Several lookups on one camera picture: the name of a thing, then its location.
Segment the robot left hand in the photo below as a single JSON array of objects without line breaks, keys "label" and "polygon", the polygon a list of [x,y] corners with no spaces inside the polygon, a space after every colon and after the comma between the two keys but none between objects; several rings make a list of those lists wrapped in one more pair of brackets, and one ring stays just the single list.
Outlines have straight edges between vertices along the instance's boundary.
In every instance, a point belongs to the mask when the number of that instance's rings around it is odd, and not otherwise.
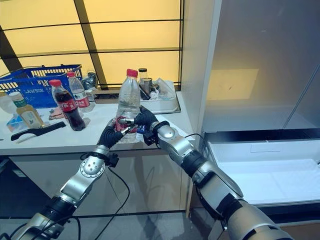
[{"label": "robot left hand", "polygon": [[107,126],[104,128],[98,142],[96,145],[105,146],[110,149],[116,143],[118,143],[125,135],[130,133],[134,129],[134,124],[129,124],[123,130],[117,131],[115,130],[116,119],[111,119]]}]

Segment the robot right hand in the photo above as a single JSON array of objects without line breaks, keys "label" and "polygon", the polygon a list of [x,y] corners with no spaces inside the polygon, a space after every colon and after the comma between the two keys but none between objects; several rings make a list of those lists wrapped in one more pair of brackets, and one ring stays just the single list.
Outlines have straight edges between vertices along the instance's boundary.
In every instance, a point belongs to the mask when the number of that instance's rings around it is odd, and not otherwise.
[{"label": "robot right hand", "polygon": [[156,116],[147,108],[140,105],[140,113],[135,118],[118,118],[117,122],[121,125],[136,125],[137,132],[144,134],[150,131],[150,127],[154,122],[158,122]]}]

